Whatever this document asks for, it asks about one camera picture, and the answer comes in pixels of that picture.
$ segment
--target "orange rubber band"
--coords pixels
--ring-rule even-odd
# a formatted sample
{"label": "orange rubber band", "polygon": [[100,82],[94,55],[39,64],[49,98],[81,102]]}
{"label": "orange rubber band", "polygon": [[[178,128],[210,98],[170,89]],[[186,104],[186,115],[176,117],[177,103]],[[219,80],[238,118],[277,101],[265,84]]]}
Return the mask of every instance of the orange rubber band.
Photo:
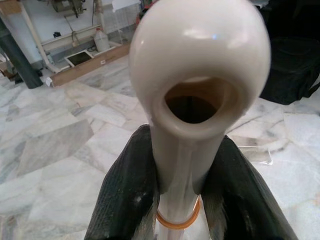
{"label": "orange rubber band", "polygon": [[192,216],[185,222],[179,223],[179,224],[174,224],[171,222],[166,221],[159,213],[157,210],[156,212],[156,219],[161,223],[163,226],[165,226],[168,229],[173,229],[173,230],[182,230],[188,228],[191,224],[195,222],[197,219],[199,212],[200,212],[200,207],[201,207],[201,202],[200,198],[198,197],[192,212]]}

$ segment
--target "white marble tile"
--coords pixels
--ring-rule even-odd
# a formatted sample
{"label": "white marble tile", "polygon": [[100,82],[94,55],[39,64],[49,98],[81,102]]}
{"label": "white marble tile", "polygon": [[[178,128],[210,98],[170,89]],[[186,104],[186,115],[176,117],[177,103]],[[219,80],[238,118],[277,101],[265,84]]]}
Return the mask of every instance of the white marble tile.
{"label": "white marble tile", "polygon": [[42,89],[38,90],[38,88],[35,88],[32,90],[32,92],[37,96],[40,95],[47,98],[54,106],[59,108],[66,108],[68,110],[72,110],[74,108],[79,107],[79,104],[76,102],[76,100],[72,99],[68,95],[68,92],[65,91],[64,86],[55,88],[43,86]]}
{"label": "white marble tile", "polygon": [[270,123],[251,120],[227,132],[227,134],[231,136],[276,141],[285,138],[287,133],[283,121]]}
{"label": "white marble tile", "polygon": [[128,114],[135,109],[138,104],[136,97],[130,97],[118,93],[107,93],[105,99],[100,102],[101,105],[111,107],[122,114]]}
{"label": "white marble tile", "polygon": [[320,160],[320,116],[286,113],[284,123],[289,139]]}
{"label": "white marble tile", "polygon": [[49,108],[13,121],[7,121],[3,127],[0,148],[16,145],[29,138],[43,135],[78,121],[65,108]]}
{"label": "white marble tile", "polygon": [[53,240],[84,240],[85,236],[86,236],[86,230],[83,231],[77,231],[71,234],[67,234],[64,235],[62,237],[59,237],[57,239],[53,239]]}
{"label": "white marble tile", "polygon": [[288,143],[271,152],[271,158],[273,165],[254,166],[282,209],[312,199],[320,191],[320,161],[299,146]]}
{"label": "white marble tile", "polygon": [[39,194],[42,169],[0,184],[0,215],[14,215],[29,208]]}
{"label": "white marble tile", "polygon": [[116,86],[108,89],[107,91],[110,93],[118,93],[118,94],[130,96],[130,97],[136,97],[136,92],[131,85],[131,82],[129,80],[129,76],[127,76],[127,78],[128,78],[128,80],[123,81],[123,83],[116,85]]}
{"label": "white marble tile", "polygon": [[14,81],[10,81],[6,76],[3,76],[2,73],[0,73],[0,85],[6,90],[10,90],[23,85],[23,83],[15,84]]}
{"label": "white marble tile", "polygon": [[288,106],[282,106],[285,113],[292,114],[320,114],[320,91],[316,91],[310,98],[303,97]]}
{"label": "white marble tile", "polygon": [[14,147],[0,149],[0,184],[17,177],[25,142]]}
{"label": "white marble tile", "polygon": [[320,189],[314,199],[283,210],[299,240],[319,240]]}
{"label": "white marble tile", "polygon": [[107,123],[74,156],[106,173],[131,135],[131,131]]}
{"label": "white marble tile", "polygon": [[257,122],[276,124],[284,120],[284,110],[281,106],[274,108],[270,112],[256,119]]}
{"label": "white marble tile", "polygon": [[94,134],[97,133],[104,125],[106,125],[105,121],[102,121],[94,117],[89,117],[87,121],[90,124]]}
{"label": "white marble tile", "polygon": [[9,182],[11,185],[0,185],[0,189],[4,185],[14,191],[20,188],[14,194],[8,191],[7,197],[16,202],[18,197],[27,198],[25,202],[31,203],[28,207],[32,208],[27,212],[26,207],[21,211],[2,212],[2,216],[11,220],[11,226],[5,226],[6,232],[12,232],[9,235],[12,238],[7,240],[83,239],[104,173],[75,157],[68,157],[18,179]]}
{"label": "white marble tile", "polygon": [[96,104],[85,113],[92,118],[100,119],[106,123],[121,127],[126,122],[126,117],[109,106]]}
{"label": "white marble tile", "polygon": [[37,98],[34,102],[24,107],[18,107],[16,104],[11,104],[8,108],[6,121],[10,122],[50,108],[53,108],[53,104],[44,97]]}
{"label": "white marble tile", "polygon": [[8,105],[0,107],[0,118],[4,118],[4,117],[6,118],[8,115],[8,111],[9,111]]}
{"label": "white marble tile", "polygon": [[26,141],[18,175],[30,173],[74,154],[93,135],[86,120]]}
{"label": "white marble tile", "polygon": [[65,84],[64,89],[66,96],[79,107],[96,104],[106,96],[104,91],[76,81]]}
{"label": "white marble tile", "polygon": [[6,117],[0,117],[0,141],[6,124]]}
{"label": "white marble tile", "polygon": [[5,94],[8,90],[5,89],[3,86],[0,85],[0,96],[2,96],[3,94]]}
{"label": "white marble tile", "polygon": [[88,118],[88,116],[85,113],[86,113],[86,111],[88,111],[92,107],[93,107],[93,105],[80,106],[80,107],[74,108],[70,112],[73,116],[77,117],[79,120],[83,120],[83,119]]}
{"label": "white marble tile", "polygon": [[78,81],[92,88],[116,92],[114,89],[117,89],[117,86],[130,83],[128,62],[122,59],[120,62],[112,62],[87,76],[78,78]]}
{"label": "white marble tile", "polygon": [[18,96],[24,91],[23,86],[17,86],[13,89],[10,89],[6,91],[3,95],[0,97],[0,108],[4,107],[6,105],[10,105],[14,103],[14,101],[18,98]]}
{"label": "white marble tile", "polygon": [[103,172],[75,157],[45,167],[29,222],[86,229],[104,177]]}
{"label": "white marble tile", "polygon": [[276,111],[280,107],[279,104],[258,98],[254,104],[249,108],[249,110],[229,128],[229,131],[232,131],[236,128],[239,128],[250,121],[263,121],[267,123],[274,123],[272,117],[265,118],[270,113]]}
{"label": "white marble tile", "polygon": [[2,138],[0,141],[0,148],[14,146],[29,139],[30,136],[25,133],[25,129],[28,129],[32,125],[34,125],[37,120],[47,112],[47,110],[36,112],[14,121],[5,122],[3,126]]}
{"label": "white marble tile", "polygon": [[148,124],[146,113],[139,102],[132,111],[125,114],[125,117],[126,122],[122,128],[131,132],[134,132],[143,124]]}
{"label": "white marble tile", "polygon": [[35,102],[36,96],[28,88],[25,88],[13,101],[18,108],[24,108],[25,106]]}

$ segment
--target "pipe opening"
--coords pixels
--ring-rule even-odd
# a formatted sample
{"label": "pipe opening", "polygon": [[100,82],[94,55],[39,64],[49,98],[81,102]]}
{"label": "pipe opening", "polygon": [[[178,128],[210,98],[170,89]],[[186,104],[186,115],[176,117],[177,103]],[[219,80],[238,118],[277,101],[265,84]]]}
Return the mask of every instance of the pipe opening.
{"label": "pipe opening", "polygon": [[170,98],[166,104],[178,119],[189,124],[202,123],[216,113],[209,102],[192,95]]}
{"label": "pipe opening", "polygon": [[171,112],[181,121],[200,124],[212,118],[235,88],[225,80],[195,77],[177,84],[165,95]]}

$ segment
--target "white ceramic pipe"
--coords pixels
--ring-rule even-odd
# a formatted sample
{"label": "white ceramic pipe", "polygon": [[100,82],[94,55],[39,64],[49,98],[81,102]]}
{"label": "white ceramic pipe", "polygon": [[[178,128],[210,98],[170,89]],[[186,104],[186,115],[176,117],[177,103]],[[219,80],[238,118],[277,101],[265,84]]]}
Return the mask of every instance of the white ceramic pipe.
{"label": "white ceramic pipe", "polygon": [[136,30],[129,65],[151,127],[158,210],[178,224],[192,214],[225,131],[265,85],[269,36],[247,0],[160,0]]}
{"label": "white ceramic pipe", "polygon": [[27,11],[25,9],[25,6],[24,6],[24,4],[22,2],[20,2],[20,7],[21,7],[21,14],[23,16],[23,19],[24,19],[26,25],[28,26],[28,28],[30,30],[30,33],[31,33],[31,35],[33,37],[33,40],[34,40],[34,42],[35,42],[35,44],[36,44],[36,46],[37,46],[37,48],[39,50],[39,53],[40,53],[45,65],[47,66],[47,68],[51,72],[53,72],[55,74],[61,72],[61,69],[59,69],[58,67],[56,67],[55,65],[53,65],[53,64],[51,64],[49,62],[49,59],[48,59],[48,57],[47,57],[47,55],[45,53],[44,48],[41,45],[41,41],[40,41],[40,39],[38,37],[38,34],[37,34],[37,32],[36,32],[36,30],[34,28],[34,25],[32,24],[31,19],[30,19],[29,15],[28,15],[28,13],[27,13]]}

